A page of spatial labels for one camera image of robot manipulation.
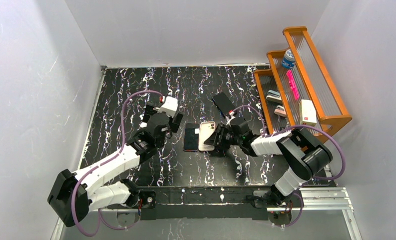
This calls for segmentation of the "beige phone case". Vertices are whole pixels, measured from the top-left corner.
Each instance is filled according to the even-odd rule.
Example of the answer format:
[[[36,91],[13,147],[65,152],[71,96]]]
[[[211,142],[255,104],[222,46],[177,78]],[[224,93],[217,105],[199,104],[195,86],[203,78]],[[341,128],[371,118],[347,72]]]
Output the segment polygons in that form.
[[[206,121],[200,123],[199,127],[199,141],[198,150],[200,152],[213,151],[215,147],[213,145],[204,144],[204,142],[212,135],[215,131],[216,123],[214,121]]]

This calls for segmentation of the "purple smartphone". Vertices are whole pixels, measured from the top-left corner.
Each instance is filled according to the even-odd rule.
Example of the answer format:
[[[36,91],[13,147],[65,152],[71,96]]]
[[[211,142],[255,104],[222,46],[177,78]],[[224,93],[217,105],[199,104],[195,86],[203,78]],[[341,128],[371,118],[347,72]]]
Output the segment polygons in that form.
[[[186,123],[184,130],[183,150],[186,152],[196,152],[199,147],[199,127],[198,123]]]

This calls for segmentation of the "black phone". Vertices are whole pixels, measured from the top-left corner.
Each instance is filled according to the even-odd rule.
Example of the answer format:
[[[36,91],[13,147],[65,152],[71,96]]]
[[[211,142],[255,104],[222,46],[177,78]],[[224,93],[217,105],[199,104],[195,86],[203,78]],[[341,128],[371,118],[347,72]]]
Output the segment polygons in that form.
[[[230,112],[235,109],[235,106],[224,92],[212,96],[212,101],[225,117],[229,116]]]

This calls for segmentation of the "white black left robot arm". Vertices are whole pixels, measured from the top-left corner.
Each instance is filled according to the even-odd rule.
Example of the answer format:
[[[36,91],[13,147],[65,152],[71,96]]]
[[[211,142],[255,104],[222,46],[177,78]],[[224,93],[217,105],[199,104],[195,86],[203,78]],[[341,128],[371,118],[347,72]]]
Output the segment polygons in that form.
[[[139,208],[145,204],[148,196],[131,180],[122,179],[112,185],[107,182],[154,157],[165,145],[167,135],[178,131],[182,117],[178,100],[173,97],[165,97],[158,107],[149,103],[144,116],[146,125],[119,150],[86,168],[61,171],[47,202],[64,225],[73,227],[89,212],[110,205]]]

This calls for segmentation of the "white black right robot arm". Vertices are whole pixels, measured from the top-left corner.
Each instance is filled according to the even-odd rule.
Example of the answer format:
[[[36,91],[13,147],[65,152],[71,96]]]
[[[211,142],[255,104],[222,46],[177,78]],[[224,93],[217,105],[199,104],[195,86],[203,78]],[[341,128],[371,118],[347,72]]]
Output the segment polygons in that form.
[[[270,205],[279,205],[290,199],[293,192],[311,180],[329,164],[331,152],[308,129],[310,126],[294,126],[270,136],[257,135],[249,128],[243,117],[230,120],[228,125],[219,124],[204,140],[204,144],[220,150],[239,146],[243,153],[252,157],[282,155],[288,164],[286,172],[260,197]]]

